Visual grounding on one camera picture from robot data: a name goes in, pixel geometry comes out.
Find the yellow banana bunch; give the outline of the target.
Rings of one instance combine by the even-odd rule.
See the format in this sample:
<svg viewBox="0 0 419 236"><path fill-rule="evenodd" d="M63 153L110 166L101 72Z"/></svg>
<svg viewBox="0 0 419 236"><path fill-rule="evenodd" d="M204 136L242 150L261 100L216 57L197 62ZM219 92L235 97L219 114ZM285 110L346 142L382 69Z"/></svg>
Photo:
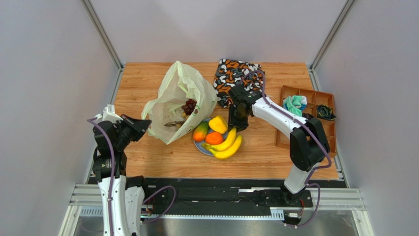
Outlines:
<svg viewBox="0 0 419 236"><path fill-rule="evenodd" d="M223 143L218 145L201 143L201 147L209 151L215 158L225 160L232 157L239 150L242 142L242 136L237 136L236 128L233 128L229 131L227 139Z"/></svg>

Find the red grape bunch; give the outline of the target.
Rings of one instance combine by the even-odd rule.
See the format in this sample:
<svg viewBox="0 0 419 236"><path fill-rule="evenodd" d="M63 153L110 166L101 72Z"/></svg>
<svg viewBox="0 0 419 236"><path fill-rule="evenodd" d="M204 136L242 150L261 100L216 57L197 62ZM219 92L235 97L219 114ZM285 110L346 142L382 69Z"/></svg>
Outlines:
<svg viewBox="0 0 419 236"><path fill-rule="evenodd" d="M185 102L183 106L181 106L181 108L183 112L188 116L194 112L196 105L197 105L197 101L190 98Z"/></svg>

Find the pale green plastic bag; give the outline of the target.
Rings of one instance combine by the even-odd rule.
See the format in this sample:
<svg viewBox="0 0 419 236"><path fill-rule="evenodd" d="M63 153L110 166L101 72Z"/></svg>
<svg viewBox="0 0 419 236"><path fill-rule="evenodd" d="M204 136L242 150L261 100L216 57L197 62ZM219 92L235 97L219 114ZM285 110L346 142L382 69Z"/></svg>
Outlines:
<svg viewBox="0 0 419 236"><path fill-rule="evenodd" d="M182 120L181 106L188 99L197 101L194 112L179 129L164 124ZM186 135L207 119L217 105L217 92L200 72L180 61L176 61L166 72L155 100L146 103L141 119L150 119L149 136L170 144Z"/></svg>

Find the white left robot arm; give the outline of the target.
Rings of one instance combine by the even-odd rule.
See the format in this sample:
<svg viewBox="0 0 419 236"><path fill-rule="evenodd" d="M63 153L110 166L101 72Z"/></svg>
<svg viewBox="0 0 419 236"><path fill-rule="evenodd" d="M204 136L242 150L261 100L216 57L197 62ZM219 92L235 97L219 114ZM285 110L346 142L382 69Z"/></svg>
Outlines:
<svg viewBox="0 0 419 236"><path fill-rule="evenodd" d="M141 205L145 198L144 177L127 178L127 156L124 150L139 141L152 121L126 115L115 121L102 116L88 119L93 125L97 147L93 154L93 173L103 206L105 236L138 236Z"/></svg>

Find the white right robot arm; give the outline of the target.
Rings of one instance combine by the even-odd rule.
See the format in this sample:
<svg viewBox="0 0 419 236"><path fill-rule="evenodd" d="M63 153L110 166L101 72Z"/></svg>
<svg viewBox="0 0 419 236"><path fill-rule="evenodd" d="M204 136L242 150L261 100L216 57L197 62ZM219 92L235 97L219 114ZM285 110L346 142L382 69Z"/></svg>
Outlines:
<svg viewBox="0 0 419 236"><path fill-rule="evenodd" d="M330 146L320 120L294 115L262 91L246 91L243 85L230 89L229 96L233 101L229 107L230 128L238 132L245 130L248 117L252 116L268 122L289 139L293 165L282 189L289 195L301 192L323 159L330 158Z"/></svg>

